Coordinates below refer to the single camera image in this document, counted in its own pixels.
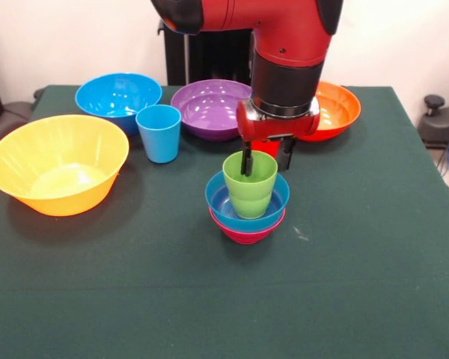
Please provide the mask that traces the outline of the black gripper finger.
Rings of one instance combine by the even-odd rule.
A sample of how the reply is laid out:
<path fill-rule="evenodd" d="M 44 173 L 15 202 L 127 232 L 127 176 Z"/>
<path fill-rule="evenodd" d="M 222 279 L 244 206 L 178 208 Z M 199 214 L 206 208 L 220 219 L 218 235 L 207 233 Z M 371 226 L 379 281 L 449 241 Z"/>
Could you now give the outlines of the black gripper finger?
<path fill-rule="evenodd" d="M 268 144 L 271 146 L 271 156 L 277 162 L 278 171 L 287 171 L 290 168 L 296 138 L 290 136 L 272 138 L 268 140 Z"/>
<path fill-rule="evenodd" d="M 251 176 L 253 168 L 253 156 L 251 142 L 245 141 L 242 146 L 241 174 Z"/>

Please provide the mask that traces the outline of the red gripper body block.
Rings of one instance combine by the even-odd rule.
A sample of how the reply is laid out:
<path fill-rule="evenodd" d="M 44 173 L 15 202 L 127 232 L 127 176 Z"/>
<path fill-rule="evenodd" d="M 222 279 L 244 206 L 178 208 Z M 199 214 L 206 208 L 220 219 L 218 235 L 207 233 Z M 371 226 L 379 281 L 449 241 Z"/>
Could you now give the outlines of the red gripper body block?
<path fill-rule="evenodd" d="M 300 117 L 271 117 L 256 109 L 250 99 L 244 99 L 238 102 L 236 121 L 243 142 L 301 138 L 316 132 L 320 121 L 320 104 L 314 97 L 309 111 Z"/>

